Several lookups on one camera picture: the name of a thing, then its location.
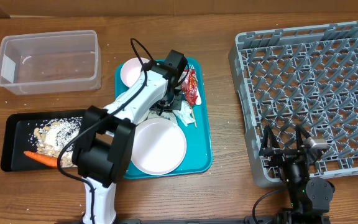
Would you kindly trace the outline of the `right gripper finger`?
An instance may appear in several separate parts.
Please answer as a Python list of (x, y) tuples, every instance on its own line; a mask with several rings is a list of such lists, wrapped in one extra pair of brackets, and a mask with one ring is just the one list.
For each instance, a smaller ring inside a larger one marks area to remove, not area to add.
[(310, 148), (311, 147), (311, 135), (306, 131), (306, 129), (297, 124), (295, 126), (295, 134), (296, 134), (296, 148)]
[(280, 149), (280, 145), (274, 135), (271, 126), (268, 124), (264, 127), (263, 138), (261, 142), (261, 151)]

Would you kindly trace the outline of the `white napkin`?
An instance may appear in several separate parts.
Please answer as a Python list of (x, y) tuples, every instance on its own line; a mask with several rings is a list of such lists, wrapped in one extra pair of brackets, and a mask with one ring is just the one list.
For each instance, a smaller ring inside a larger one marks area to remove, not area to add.
[(194, 123), (194, 119), (191, 117), (191, 106), (187, 101), (182, 101), (180, 110), (173, 110), (172, 112), (163, 112), (161, 115), (158, 115), (156, 112), (150, 110), (145, 115), (147, 119), (163, 118), (168, 119), (175, 124), (178, 124), (178, 118), (184, 126), (188, 126), (189, 124)]

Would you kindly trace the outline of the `pink bowl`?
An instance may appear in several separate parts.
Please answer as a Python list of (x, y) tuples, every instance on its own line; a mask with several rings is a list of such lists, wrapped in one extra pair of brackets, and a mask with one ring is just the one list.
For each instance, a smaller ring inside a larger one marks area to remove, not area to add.
[(140, 77), (142, 64), (138, 58), (126, 61), (120, 71), (121, 81), (126, 87), (131, 87)]

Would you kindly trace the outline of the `orange carrot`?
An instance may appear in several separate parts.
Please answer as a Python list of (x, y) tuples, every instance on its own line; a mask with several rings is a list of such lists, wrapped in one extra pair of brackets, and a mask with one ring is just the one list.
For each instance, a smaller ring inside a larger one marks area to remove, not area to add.
[(39, 153), (36, 153), (36, 152), (32, 152), (32, 151), (24, 151), (24, 154), (43, 164), (43, 165), (46, 165), (48, 167), (51, 167), (51, 168), (54, 168), (56, 169), (58, 166), (57, 166), (57, 158), (56, 157), (52, 157), (52, 156), (48, 156), (48, 155), (44, 155), (44, 154), (39, 154)]

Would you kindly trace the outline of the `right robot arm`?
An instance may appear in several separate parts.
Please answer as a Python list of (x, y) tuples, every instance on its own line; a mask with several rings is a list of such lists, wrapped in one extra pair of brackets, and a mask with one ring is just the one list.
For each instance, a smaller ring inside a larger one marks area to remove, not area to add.
[[(301, 125), (295, 126), (296, 148), (281, 149), (271, 127), (266, 125), (259, 154), (269, 157), (269, 167), (280, 169), (280, 180), (285, 184), (282, 189), (261, 196), (252, 208), (255, 223), (329, 223), (330, 203), (335, 186), (320, 177), (310, 177), (310, 165), (321, 158), (328, 149), (323, 138), (311, 136)], [(291, 207), (282, 208), (270, 218), (256, 217), (255, 210), (264, 198), (287, 191)]]

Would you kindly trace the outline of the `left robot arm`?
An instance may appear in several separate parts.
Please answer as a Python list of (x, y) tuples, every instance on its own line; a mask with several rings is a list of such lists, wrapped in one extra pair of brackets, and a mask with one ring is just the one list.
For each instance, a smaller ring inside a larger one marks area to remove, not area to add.
[(175, 93), (188, 72), (188, 62), (147, 62), (120, 99), (103, 109), (91, 106), (85, 111), (79, 134), (68, 143), (78, 168), (76, 179), (85, 185), (82, 223), (115, 222), (116, 184), (131, 161), (136, 124), (154, 104)]

